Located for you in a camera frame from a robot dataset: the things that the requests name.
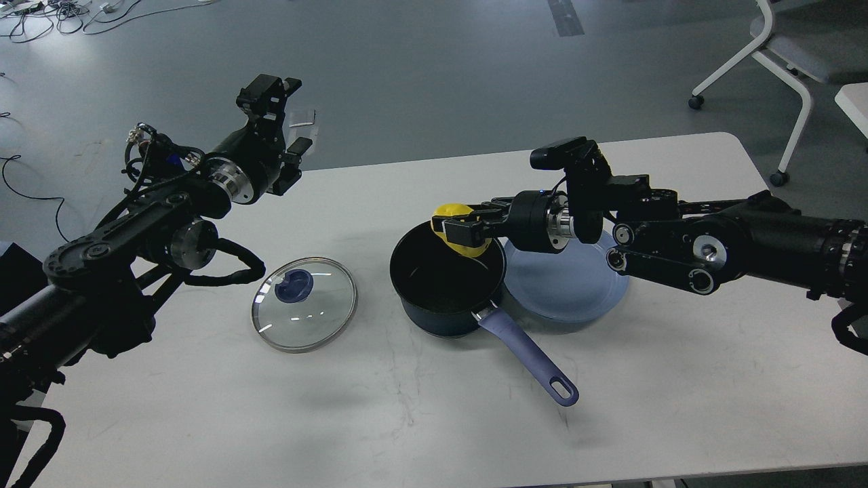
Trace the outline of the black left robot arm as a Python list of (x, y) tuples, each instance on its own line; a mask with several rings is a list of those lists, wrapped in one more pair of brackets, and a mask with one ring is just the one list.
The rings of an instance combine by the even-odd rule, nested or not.
[(58, 411), (28, 402), (62, 385), (63, 367), (93, 351), (115, 358), (152, 340), (156, 312), (181, 285), (224, 287), (263, 278), (247, 247), (221, 238), (215, 220), (235, 204), (284, 195), (302, 173), (307, 137), (284, 138), (285, 106), (302, 87), (260, 74), (236, 105), (247, 123), (212, 151), (179, 145), (146, 123), (127, 137), (123, 172), (134, 184), (96, 228), (44, 260), (47, 284), (2, 316), (2, 480), (20, 457), (27, 422), (50, 427), (14, 482), (31, 487), (61, 444)]

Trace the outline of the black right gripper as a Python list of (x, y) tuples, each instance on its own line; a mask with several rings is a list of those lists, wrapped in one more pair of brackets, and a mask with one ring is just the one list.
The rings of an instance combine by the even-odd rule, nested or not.
[(489, 248), (502, 252), (500, 238), (505, 236), (520, 251), (561, 253), (576, 238), (568, 198), (562, 191), (525, 190), (511, 199), (465, 205), (473, 211), (432, 218), (454, 252), (487, 252)]

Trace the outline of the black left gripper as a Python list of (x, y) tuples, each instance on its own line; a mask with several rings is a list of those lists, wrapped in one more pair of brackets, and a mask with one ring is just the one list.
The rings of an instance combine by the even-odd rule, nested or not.
[(300, 79), (257, 75), (239, 90), (235, 103), (247, 117), (245, 127), (205, 154), (211, 182), (232, 203), (251, 205), (266, 193), (282, 197), (301, 179), (302, 157), (313, 140), (298, 137), (284, 151), (283, 130), (286, 102), (301, 87)]

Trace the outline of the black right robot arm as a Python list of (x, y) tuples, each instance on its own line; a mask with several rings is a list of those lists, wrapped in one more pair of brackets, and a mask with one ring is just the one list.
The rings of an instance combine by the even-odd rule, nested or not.
[(525, 190), (463, 209), (438, 208), (431, 228), (464, 256), (505, 237), (518, 250), (561, 253), (569, 240), (594, 244), (613, 224), (605, 252), (620, 275), (699, 296), (753, 276), (847, 305), (831, 320), (837, 341), (866, 353), (853, 324), (866, 315), (866, 223), (805, 216), (770, 191), (687, 203), (654, 189), (647, 175), (615, 176), (596, 141), (574, 137), (534, 149), (530, 166), (561, 170), (564, 190)]

